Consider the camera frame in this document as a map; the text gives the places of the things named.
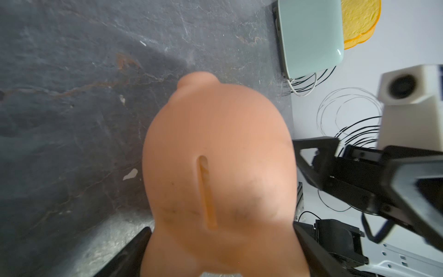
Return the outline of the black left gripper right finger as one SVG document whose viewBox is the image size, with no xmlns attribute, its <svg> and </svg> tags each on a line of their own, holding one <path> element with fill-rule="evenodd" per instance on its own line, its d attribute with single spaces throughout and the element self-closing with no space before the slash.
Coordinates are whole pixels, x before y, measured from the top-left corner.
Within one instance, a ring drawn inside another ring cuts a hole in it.
<svg viewBox="0 0 443 277">
<path fill-rule="evenodd" d="M 315 277 L 352 277 L 299 223 L 293 222 L 293 228 Z"/>
</svg>

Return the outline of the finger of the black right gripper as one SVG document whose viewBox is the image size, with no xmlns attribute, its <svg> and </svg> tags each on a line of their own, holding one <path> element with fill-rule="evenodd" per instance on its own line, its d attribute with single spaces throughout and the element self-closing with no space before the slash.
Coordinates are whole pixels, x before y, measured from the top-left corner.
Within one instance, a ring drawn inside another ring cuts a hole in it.
<svg viewBox="0 0 443 277">
<path fill-rule="evenodd" d="M 336 150 L 340 140 L 337 137 L 316 137 L 301 140 L 293 140 L 296 165 L 307 182 L 324 190 L 329 184 L 336 160 Z M 316 154 L 308 163 L 301 155 L 302 150 L 314 149 Z"/>
<path fill-rule="evenodd" d="M 381 186 L 427 242 L 443 241 L 443 212 L 426 198 L 419 183 L 428 185 L 443 177 L 441 155 L 389 161 Z"/>
</svg>

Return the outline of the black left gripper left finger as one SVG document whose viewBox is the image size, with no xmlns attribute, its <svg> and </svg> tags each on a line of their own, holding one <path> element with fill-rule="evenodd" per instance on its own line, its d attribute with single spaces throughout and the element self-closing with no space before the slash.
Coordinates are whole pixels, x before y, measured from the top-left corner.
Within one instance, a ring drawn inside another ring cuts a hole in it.
<svg viewBox="0 0 443 277">
<path fill-rule="evenodd" d="M 94 277 L 139 277 L 141 262 L 152 231 L 143 228 Z"/>
</svg>

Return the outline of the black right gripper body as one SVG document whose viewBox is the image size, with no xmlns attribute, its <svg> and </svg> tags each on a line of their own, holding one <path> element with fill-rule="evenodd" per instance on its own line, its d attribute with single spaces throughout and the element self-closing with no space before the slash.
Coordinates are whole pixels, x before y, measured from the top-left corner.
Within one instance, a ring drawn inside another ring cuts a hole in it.
<svg viewBox="0 0 443 277">
<path fill-rule="evenodd" d="M 350 202 L 350 205 L 369 215 L 393 220 L 411 229 L 411 221 L 400 211 L 381 186 L 383 172 L 391 160 L 421 157 L 422 150 L 390 145 L 383 150 L 347 146 L 341 157 L 334 160 L 330 183 L 324 191 Z"/>
</svg>

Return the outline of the orange-tan piggy bank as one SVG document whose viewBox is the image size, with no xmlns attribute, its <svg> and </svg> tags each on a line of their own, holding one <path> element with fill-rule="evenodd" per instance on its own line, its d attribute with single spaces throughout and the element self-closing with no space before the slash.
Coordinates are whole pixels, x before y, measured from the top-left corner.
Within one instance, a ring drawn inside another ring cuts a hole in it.
<svg viewBox="0 0 443 277">
<path fill-rule="evenodd" d="M 183 76 L 147 131 L 143 179 L 155 227 L 141 276 L 309 276 L 291 136 L 259 92 Z"/>
</svg>

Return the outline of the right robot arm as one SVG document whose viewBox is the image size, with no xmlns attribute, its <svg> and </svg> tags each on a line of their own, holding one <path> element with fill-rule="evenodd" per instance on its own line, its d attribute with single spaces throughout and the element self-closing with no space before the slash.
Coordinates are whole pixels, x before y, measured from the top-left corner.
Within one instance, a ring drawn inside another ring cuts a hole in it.
<svg viewBox="0 0 443 277">
<path fill-rule="evenodd" d="M 361 217 L 348 223 L 337 216 L 295 222 L 297 231 L 328 252 L 355 277 L 440 277 L 443 265 L 386 242 L 396 226 L 443 248 L 443 150 L 423 138 L 395 138 L 379 150 L 362 140 L 339 148 L 337 137 L 293 142 L 298 167 L 308 184 L 343 202 Z"/>
</svg>

